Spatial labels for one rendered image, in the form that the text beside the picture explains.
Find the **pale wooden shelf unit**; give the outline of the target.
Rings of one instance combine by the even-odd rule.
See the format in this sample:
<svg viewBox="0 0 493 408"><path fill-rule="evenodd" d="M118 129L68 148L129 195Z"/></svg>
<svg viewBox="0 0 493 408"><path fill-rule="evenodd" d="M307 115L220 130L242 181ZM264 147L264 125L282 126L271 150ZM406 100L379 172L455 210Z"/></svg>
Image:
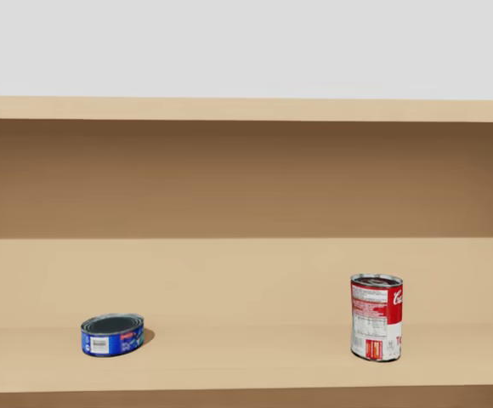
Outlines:
<svg viewBox="0 0 493 408"><path fill-rule="evenodd" d="M493 100L0 97L0 408L493 408Z"/></svg>

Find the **red and white can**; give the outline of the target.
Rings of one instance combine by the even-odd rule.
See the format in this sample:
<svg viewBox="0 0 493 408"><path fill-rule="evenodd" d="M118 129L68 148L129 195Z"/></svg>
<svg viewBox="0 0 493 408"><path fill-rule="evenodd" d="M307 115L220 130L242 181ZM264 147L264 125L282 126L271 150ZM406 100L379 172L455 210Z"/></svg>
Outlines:
<svg viewBox="0 0 493 408"><path fill-rule="evenodd" d="M384 274L350 278L351 352L363 360L396 361L401 356L403 280Z"/></svg>

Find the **blue flat can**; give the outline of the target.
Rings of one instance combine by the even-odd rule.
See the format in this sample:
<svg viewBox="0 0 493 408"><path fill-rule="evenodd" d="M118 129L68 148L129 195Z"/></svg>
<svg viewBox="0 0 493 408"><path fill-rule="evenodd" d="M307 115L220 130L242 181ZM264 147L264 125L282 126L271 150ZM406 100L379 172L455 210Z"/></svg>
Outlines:
<svg viewBox="0 0 493 408"><path fill-rule="evenodd" d="M114 357L139 349L145 340L145 320L139 314L102 314L81 324L84 354Z"/></svg>

